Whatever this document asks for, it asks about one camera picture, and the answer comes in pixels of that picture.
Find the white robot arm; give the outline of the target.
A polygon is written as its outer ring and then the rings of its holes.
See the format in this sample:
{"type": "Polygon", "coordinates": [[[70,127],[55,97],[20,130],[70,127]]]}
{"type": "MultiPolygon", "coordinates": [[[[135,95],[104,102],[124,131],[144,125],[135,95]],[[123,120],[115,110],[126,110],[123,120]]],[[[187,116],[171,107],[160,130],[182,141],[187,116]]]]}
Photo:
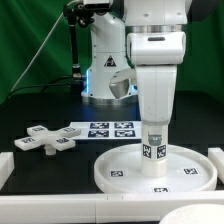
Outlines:
{"type": "Polygon", "coordinates": [[[91,26],[92,64],[85,96],[124,98],[137,87],[142,143],[168,142],[177,66],[183,62],[182,26],[202,21],[220,0],[84,0],[91,26]]]}

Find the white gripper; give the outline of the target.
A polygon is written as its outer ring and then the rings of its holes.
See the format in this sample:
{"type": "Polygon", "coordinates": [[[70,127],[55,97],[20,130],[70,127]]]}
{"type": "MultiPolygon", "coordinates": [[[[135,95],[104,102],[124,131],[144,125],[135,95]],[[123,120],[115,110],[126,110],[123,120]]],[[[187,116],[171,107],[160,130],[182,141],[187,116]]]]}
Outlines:
{"type": "MultiPolygon", "coordinates": [[[[150,126],[168,125],[173,110],[177,66],[137,66],[136,80],[141,120],[150,126]]],[[[151,146],[159,146],[162,136],[149,134],[151,146]]]]}

